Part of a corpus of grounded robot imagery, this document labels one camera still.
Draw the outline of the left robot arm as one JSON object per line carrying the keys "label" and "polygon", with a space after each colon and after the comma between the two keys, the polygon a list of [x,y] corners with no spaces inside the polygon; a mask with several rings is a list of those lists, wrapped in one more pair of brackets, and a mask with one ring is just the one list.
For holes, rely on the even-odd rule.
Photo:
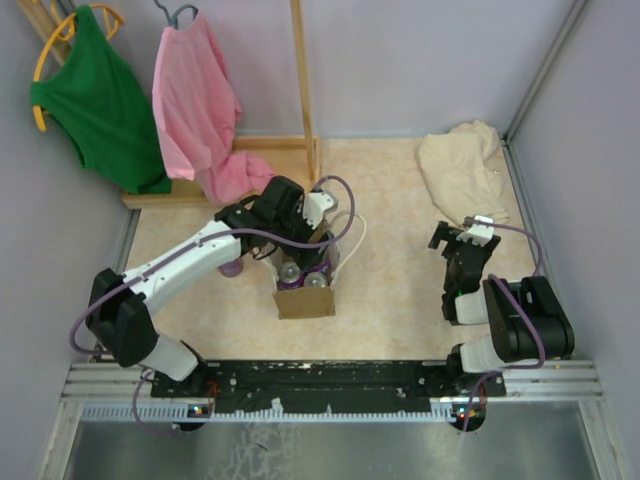
{"label": "left robot arm", "polygon": [[140,365],[194,397],[208,384],[203,360],[185,342],[156,330],[154,315],[202,275],[273,245],[300,269],[318,264],[329,244],[320,228],[336,198],[276,176],[265,190],[220,210],[201,230],[156,259],[117,274],[96,275],[84,321],[122,367]]}

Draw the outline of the purple soda can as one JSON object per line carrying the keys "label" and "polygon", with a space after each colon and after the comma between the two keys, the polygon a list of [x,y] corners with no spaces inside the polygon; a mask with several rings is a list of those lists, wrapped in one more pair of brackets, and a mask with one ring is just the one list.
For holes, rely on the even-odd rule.
{"label": "purple soda can", "polygon": [[242,258],[237,258],[230,262],[227,262],[221,265],[218,270],[219,272],[227,278],[233,278],[242,273],[244,269],[244,263]]}

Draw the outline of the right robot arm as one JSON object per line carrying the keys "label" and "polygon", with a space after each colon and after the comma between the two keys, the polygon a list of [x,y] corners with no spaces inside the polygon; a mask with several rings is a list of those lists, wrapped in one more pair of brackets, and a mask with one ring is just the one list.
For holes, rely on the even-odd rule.
{"label": "right robot arm", "polygon": [[[534,271],[508,281],[484,268],[501,242],[499,230],[528,237],[537,250]],[[548,360],[566,359],[575,335],[549,280],[541,274],[542,247],[529,231],[476,215],[461,227],[437,224],[428,244],[441,252],[446,269],[441,310],[454,326],[485,325],[482,338],[456,345],[447,356],[447,384],[456,394],[470,395],[492,374],[536,369]]]}

